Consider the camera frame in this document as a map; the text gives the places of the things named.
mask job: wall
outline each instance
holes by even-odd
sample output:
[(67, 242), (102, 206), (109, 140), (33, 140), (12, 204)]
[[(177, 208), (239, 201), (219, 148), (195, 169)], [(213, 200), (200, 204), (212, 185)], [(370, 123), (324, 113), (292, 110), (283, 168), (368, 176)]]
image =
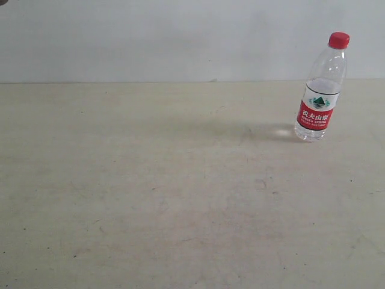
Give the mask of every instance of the wall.
[(9, 0), (0, 82), (304, 79), (336, 30), (384, 78), (383, 0)]

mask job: water bottle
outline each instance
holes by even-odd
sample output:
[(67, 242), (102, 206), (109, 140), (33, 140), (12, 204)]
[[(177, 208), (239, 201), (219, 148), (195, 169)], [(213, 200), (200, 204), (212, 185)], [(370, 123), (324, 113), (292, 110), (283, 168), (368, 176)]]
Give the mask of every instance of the water bottle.
[(314, 62), (294, 126), (302, 140), (317, 141), (325, 135), (347, 73), (349, 40), (346, 33), (333, 33), (328, 47)]

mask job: beige table surface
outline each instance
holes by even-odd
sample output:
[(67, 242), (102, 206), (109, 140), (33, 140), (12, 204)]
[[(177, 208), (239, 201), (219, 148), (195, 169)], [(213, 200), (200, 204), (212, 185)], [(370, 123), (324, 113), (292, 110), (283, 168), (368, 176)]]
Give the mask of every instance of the beige table surface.
[(385, 81), (303, 91), (0, 85), (0, 288), (384, 288)]

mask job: bottle label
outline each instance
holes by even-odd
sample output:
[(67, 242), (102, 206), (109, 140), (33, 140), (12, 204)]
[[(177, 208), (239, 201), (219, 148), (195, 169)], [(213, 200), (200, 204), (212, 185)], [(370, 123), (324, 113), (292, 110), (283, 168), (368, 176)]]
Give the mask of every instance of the bottle label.
[(339, 93), (325, 95), (315, 92), (306, 86), (302, 98), (297, 122), (312, 131), (322, 131), (327, 128), (333, 109), (336, 106)]

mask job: red bottle cap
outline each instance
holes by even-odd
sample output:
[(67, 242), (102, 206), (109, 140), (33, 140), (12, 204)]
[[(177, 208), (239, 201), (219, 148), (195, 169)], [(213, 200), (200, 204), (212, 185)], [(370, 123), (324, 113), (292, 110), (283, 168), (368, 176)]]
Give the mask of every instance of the red bottle cap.
[(334, 32), (329, 38), (329, 46), (334, 49), (345, 49), (348, 47), (350, 36), (343, 32)]

